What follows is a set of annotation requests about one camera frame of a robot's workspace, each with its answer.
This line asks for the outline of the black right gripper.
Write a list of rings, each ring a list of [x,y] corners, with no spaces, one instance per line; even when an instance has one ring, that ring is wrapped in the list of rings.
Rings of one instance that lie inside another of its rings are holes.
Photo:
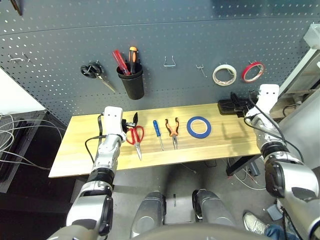
[[[233,104],[233,109],[238,117],[245,117],[249,111],[249,102],[248,100],[239,100],[237,95],[234,92],[230,93],[230,99]]]

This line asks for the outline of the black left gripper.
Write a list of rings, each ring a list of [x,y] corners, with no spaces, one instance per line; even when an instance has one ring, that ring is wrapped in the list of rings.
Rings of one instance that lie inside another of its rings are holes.
[[[138,124],[138,113],[136,112],[133,116],[133,122],[127,122],[125,119],[121,120],[122,130],[127,132],[129,128],[135,128]]]

